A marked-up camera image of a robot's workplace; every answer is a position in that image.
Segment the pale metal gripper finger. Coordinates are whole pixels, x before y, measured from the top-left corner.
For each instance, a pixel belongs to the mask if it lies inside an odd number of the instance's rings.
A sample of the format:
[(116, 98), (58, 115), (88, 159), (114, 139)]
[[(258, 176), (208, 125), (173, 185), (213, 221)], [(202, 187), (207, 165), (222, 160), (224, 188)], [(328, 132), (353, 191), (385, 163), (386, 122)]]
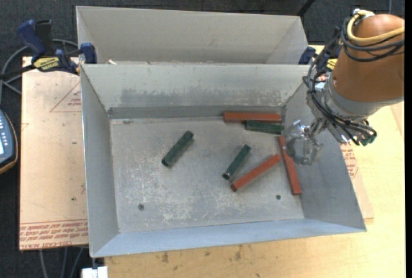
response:
[(301, 165), (315, 163), (323, 149), (323, 144), (316, 139), (302, 138), (296, 143), (296, 162)]
[(307, 126), (296, 120), (283, 132), (285, 150), (289, 156), (308, 156), (310, 154), (310, 139)]

